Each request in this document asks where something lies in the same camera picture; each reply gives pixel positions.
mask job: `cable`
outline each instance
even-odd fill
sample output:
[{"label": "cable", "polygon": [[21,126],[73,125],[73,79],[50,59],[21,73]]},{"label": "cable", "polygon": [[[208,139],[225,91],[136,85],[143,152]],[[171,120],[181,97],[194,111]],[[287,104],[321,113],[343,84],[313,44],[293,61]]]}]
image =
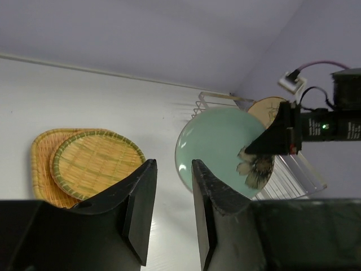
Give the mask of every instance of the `cable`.
[{"label": "cable", "polygon": [[303,64],[297,70],[301,72],[303,69],[305,69],[305,68],[307,68],[309,66],[317,65],[317,64],[330,64],[330,65],[338,66],[338,67],[343,68],[343,69],[349,69],[350,68],[350,67],[348,67],[348,66],[346,66],[346,65],[344,65],[342,63],[336,62],[336,61],[319,60],[319,61],[314,61],[314,62],[309,62],[309,63]]},{"label": "cable", "polygon": [[308,107],[304,107],[304,106],[302,106],[302,100],[303,100],[303,98],[304,98],[304,96],[306,95],[306,93],[307,92],[309,92],[311,89],[318,89],[318,90],[320,90],[320,91],[322,91],[323,92],[323,94],[325,94],[325,97],[326,97],[326,104],[328,105],[328,107],[329,108],[331,108],[331,109],[335,109],[335,106],[328,100],[328,94],[327,94],[327,92],[323,89],[323,88],[320,88],[319,86],[311,86],[311,87],[309,87],[308,89],[306,89],[303,93],[302,93],[302,95],[301,95],[301,99],[300,99],[300,106],[301,106],[301,108],[303,108],[304,110],[308,110],[308,111],[315,111],[315,109],[313,109],[313,108],[308,108]]}]

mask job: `woven basket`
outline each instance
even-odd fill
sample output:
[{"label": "woven basket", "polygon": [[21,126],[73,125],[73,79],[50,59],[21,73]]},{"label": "woven basket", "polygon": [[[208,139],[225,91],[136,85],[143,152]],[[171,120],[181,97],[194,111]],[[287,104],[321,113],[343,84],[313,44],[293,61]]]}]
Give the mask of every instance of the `woven basket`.
[{"label": "woven basket", "polygon": [[37,199],[45,200],[59,208],[70,208],[79,200],[67,195],[51,177],[49,158],[54,148],[65,138],[87,129],[54,129],[40,134],[31,149],[33,191]]},{"label": "woven basket", "polygon": [[110,131],[87,131],[55,151],[54,181],[68,195],[85,200],[133,173],[145,162],[129,139]]}]

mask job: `cable connector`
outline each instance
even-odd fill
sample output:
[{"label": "cable connector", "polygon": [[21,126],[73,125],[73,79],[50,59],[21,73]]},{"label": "cable connector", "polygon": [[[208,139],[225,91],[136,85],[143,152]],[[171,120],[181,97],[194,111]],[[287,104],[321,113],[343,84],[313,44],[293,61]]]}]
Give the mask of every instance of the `cable connector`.
[{"label": "cable connector", "polygon": [[278,80],[278,84],[292,95],[296,95],[306,86],[307,80],[298,76],[300,71],[295,69],[293,72],[286,72],[283,77]]}]

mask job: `dish rack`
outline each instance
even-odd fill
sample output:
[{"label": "dish rack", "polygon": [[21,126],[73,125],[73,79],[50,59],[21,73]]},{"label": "dish rack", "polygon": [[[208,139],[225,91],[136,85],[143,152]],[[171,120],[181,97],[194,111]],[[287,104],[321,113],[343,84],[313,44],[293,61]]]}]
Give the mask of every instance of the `dish rack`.
[{"label": "dish rack", "polygon": [[[235,107],[247,111],[256,101],[218,93],[201,92],[192,118],[212,107]],[[277,155],[268,184],[253,200],[308,198],[327,188],[322,176],[301,152],[298,155]]]}]

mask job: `gray wall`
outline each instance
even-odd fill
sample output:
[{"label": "gray wall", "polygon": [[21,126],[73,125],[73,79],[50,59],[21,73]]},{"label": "gray wall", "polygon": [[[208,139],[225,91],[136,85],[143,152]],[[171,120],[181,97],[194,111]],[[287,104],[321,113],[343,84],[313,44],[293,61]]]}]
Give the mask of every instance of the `gray wall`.
[{"label": "gray wall", "polygon": [[[305,0],[237,93],[257,99],[271,95],[292,99],[277,86],[277,80],[285,71],[322,59],[361,67],[360,0]],[[336,70],[318,65],[302,75],[309,80],[308,86],[321,86],[332,97],[329,74]],[[304,103],[321,107],[324,96],[309,92]],[[361,196],[361,142],[304,143],[303,154],[328,182],[328,188],[317,197]]]},{"label": "gray wall", "polygon": [[235,91],[302,0],[0,0],[0,54]]}]

